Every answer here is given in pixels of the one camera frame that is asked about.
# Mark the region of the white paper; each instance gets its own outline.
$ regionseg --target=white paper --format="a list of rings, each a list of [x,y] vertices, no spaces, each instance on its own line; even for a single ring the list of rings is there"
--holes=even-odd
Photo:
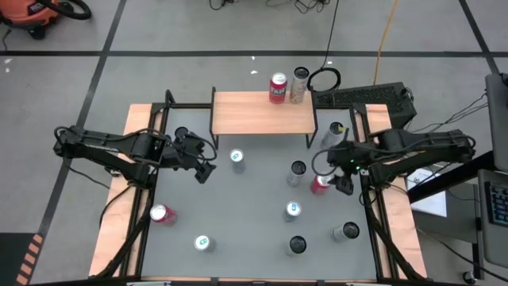
[[[432,172],[430,170],[423,168],[416,170],[406,179],[407,189],[410,190],[416,184],[425,180],[427,177],[431,175]],[[411,209],[415,211],[425,212],[431,215],[439,215],[441,217],[446,218],[446,193],[445,191],[442,191],[435,195],[431,195],[428,198],[417,201],[416,203],[412,203]]]

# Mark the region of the red soda can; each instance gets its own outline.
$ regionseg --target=red soda can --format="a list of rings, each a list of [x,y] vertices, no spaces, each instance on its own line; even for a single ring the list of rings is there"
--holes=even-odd
[[[172,226],[176,222],[178,215],[170,207],[163,203],[156,204],[150,210],[150,218],[154,222],[160,222]]]
[[[282,103],[286,98],[287,77],[282,72],[276,72],[270,79],[270,101]]]
[[[312,191],[315,195],[324,195],[326,190],[330,187],[328,183],[331,179],[333,179],[333,175],[329,176],[316,176],[312,183],[310,184],[310,191]]]

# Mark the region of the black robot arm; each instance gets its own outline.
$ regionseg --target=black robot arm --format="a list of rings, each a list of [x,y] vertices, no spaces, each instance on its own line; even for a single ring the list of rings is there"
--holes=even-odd
[[[344,140],[330,148],[327,156],[331,166],[340,167],[344,172],[343,176],[334,176],[330,183],[347,195],[353,191],[351,175],[361,169],[368,170],[370,185],[378,188],[418,168],[442,161],[464,163],[475,155],[474,139],[458,129],[421,134],[388,129],[372,134],[367,143],[347,141],[347,134],[346,130]]]
[[[175,140],[153,129],[141,129],[126,135],[85,130],[77,126],[55,129],[55,154],[65,158],[85,158],[110,170],[120,172],[129,185],[150,188],[151,168],[183,168],[196,170],[194,176],[204,184],[216,168],[205,158],[203,148],[208,141],[185,127],[175,131]],[[132,162],[111,153],[126,155]]]

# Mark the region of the shop vacuum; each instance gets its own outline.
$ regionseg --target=shop vacuum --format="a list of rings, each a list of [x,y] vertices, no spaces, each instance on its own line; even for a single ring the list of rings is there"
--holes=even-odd
[[[74,12],[73,2],[83,12]],[[33,39],[44,39],[46,29],[56,23],[60,15],[75,19],[90,19],[92,13],[88,5],[82,0],[0,0],[0,22],[12,29],[23,29],[29,32]]]

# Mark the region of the gray tabletop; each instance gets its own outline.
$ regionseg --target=gray tabletop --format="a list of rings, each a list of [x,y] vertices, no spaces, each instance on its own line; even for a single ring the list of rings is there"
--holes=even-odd
[[[209,120],[209,110],[170,110],[166,133],[186,126],[210,139]],[[349,111],[319,110],[317,120],[320,129],[311,149],[304,135],[221,135],[213,162],[217,169],[205,184],[195,180],[193,170],[160,170],[155,203],[167,204],[179,217],[173,227],[150,224],[142,276],[374,280],[367,221],[358,202],[359,179],[353,178],[352,196],[333,187],[322,196],[310,191],[312,156],[331,122],[352,127]],[[242,174],[232,170],[232,149],[244,152]],[[305,162],[307,172],[297,187],[289,187],[286,175],[295,160]],[[329,170],[324,154],[316,165],[319,172]],[[302,213],[285,222],[283,209],[291,200],[301,204]],[[334,242],[331,229],[350,221],[359,226],[359,237]],[[215,240],[213,252],[194,248],[194,239],[202,234]],[[284,246],[295,235],[306,239],[307,249],[290,257]]]

